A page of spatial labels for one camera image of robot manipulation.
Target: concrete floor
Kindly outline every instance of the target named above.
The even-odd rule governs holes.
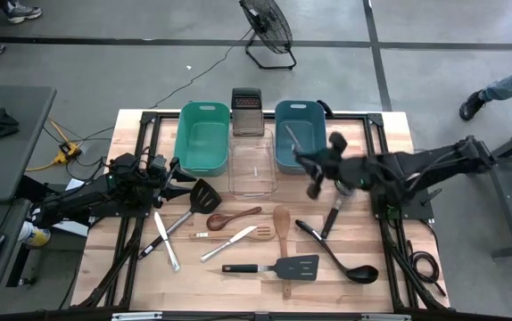
[[[379,41],[447,43],[452,48],[382,49],[380,61],[373,58],[378,46],[366,46],[375,38],[368,32],[362,0],[277,1],[295,40],[323,41],[295,47],[299,65],[293,71],[258,70],[238,47],[161,107],[180,108],[189,100],[228,102],[233,86],[260,87],[270,109],[284,99],[322,99],[336,110],[381,111],[380,97],[388,95],[394,111],[407,113],[416,148],[475,135],[494,149],[512,135],[512,99],[489,103],[472,122],[458,117],[458,107],[469,94],[512,73],[512,50],[488,49],[490,44],[512,45],[512,0],[371,0]],[[45,15],[20,26],[9,26],[0,16],[0,36],[191,40],[182,46],[9,44],[0,56],[0,83],[56,87],[51,117],[80,136],[111,126],[118,109],[153,105],[227,50],[218,43],[192,46],[196,39],[236,40],[249,28],[236,2],[227,0],[24,2],[39,4]],[[485,46],[462,50],[467,44]],[[255,52],[267,62],[285,59],[263,47]],[[385,78],[376,77],[376,67],[383,67],[377,74],[383,71]],[[111,132],[100,137],[109,136]],[[84,147],[82,161],[90,162],[107,153],[109,142],[92,141]],[[42,135],[30,165],[46,164],[55,148]],[[81,167],[72,171],[87,174]],[[51,183],[69,178],[63,169],[32,176]],[[433,206],[452,306],[512,316],[512,259],[490,257],[491,251],[511,244],[490,179],[454,177],[440,187],[444,192]],[[0,313],[57,308],[75,270],[71,262],[80,253],[48,253],[39,284],[1,295]]]

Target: black ladle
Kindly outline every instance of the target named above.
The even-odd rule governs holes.
[[[374,267],[371,266],[361,266],[356,268],[346,268],[342,262],[340,262],[336,257],[335,254],[331,251],[329,246],[327,246],[326,241],[319,235],[318,232],[316,232],[313,228],[311,228],[309,225],[307,225],[305,222],[296,219],[295,225],[297,225],[302,230],[306,231],[309,235],[311,235],[313,238],[316,239],[316,241],[321,244],[321,246],[326,250],[327,254],[334,260],[335,264],[337,264],[337,267],[349,278],[355,283],[358,284],[372,284],[376,279],[379,277],[379,270],[377,270]]]

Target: butter knife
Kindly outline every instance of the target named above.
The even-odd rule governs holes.
[[[181,266],[178,264],[177,256],[173,251],[173,248],[170,247],[169,238],[167,237],[167,231],[165,230],[165,226],[161,221],[161,216],[159,213],[155,212],[155,224],[157,224],[157,229],[159,230],[159,234],[163,238],[165,242],[165,246],[167,247],[167,253],[169,254],[170,263],[173,265],[173,269],[175,272],[178,272],[181,269]]]
[[[226,243],[220,245],[218,248],[202,255],[201,262],[206,262],[208,259],[212,258],[216,253],[224,250],[226,247],[228,247],[230,244],[240,240],[241,238],[247,236],[251,231],[256,229],[256,226],[248,226],[244,230],[236,233],[236,235],[232,236],[230,240],[228,240]]]

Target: wooden spoon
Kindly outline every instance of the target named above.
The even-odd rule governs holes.
[[[245,210],[235,215],[212,214],[206,220],[206,226],[211,231],[220,231],[232,219],[241,218],[246,215],[256,214],[262,210],[262,207],[255,207],[253,209]]]
[[[282,205],[276,206],[273,214],[274,226],[276,227],[277,236],[280,239],[280,254],[282,258],[288,257],[287,237],[290,232],[290,211]],[[282,280],[282,292],[284,298],[289,299],[292,296],[292,283],[290,280]]]
[[[197,233],[191,233],[188,235],[189,238],[192,239],[220,239],[220,238],[227,238],[232,237],[236,235],[236,233],[240,232],[238,231],[216,231],[216,232],[197,232]],[[276,236],[276,229],[270,225],[270,224],[261,224],[256,227],[255,230],[250,232],[246,238],[249,238],[251,240],[255,241],[269,241]]]

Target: wooden table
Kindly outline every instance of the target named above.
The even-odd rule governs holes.
[[[113,159],[125,152],[134,152],[141,112],[139,110],[120,111],[108,159]],[[389,150],[412,152],[413,146],[406,114],[404,112],[383,112],[382,114]],[[161,124],[161,138],[157,153],[169,159],[173,156],[177,123],[176,119],[166,119]],[[269,122],[267,127],[273,130],[273,125],[273,122]],[[345,156],[366,153],[364,132],[360,122],[329,120],[327,136],[332,131],[341,132],[347,139],[349,145]],[[145,138],[147,143],[150,141],[150,135],[151,129]],[[277,236],[269,242],[243,239],[208,262],[201,263],[200,257],[217,247],[222,241],[190,240],[189,233],[207,230],[205,222],[208,215],[194,214],[193,218],[190,218],[170,237],[173,249],[182,265],[180,272],[173,272],[162,245],[148,257],[138,261],[131,309],[276,312],[392,311],[380,229],[371,214],[367,193],[357,192],[351,202],[343,205],[328,242],[345,266],[357,267],[369,264],[379,269],[379,278],[376,282],[360,285],[344,278],[316,241],[294,224],[297,218],[302,219],[321,231],[334,201],[336,191],[333,182],[326,181],[319,200],[312,201],[305,193],[309,182],[305,176],[287,176],[278,171],[277,190],[257,198],[231,194],[228,191],[227,173],[220,177],[205,177],[205,179],[223,199],[215,213],[233,214],[255,206],[263,208],[260,215],[239,218],[229,223],[225,229],[237,230],[263,222],[273,225],[273,209],[278,204],[285,205],[292,217],[288,235],[288,254],[296,256],[318,253],[320,257],[318,280],[312,283],[292,281],[292,298],[283,300],[281,281],[273,272],[224,276],[220,272],[223,264],[273,265],[280,255]],[[188,209],[187,196],[165,202],[161,209],[165,226],[170,226]],[[119,225],[118,218],[105,218],[90,230],[72,304],[84,300],[109,269]],[[130,225],[128,233],[130,234],[132,230],[133,226]],[[405,232],[407,238],[413,243],[415,251],[427,251],[439,260],[433,236],[426,226],[418,221],[406,221]],[[153,218],[148,218],[145,221],[142,249],[157,236]],[[395,264],[395,268],[401,297],[403,302],[408,304],[404,276],[398,265]],[[423,263],[420,264],[422,271],[428,268]],[[125,269],[120,273],[116,299],[121,296],[125,273]],[[439,283],[444,287],[442,274]],[[448,299],[442,297],[433,285],[427,287],[438,301],[449,305]]]

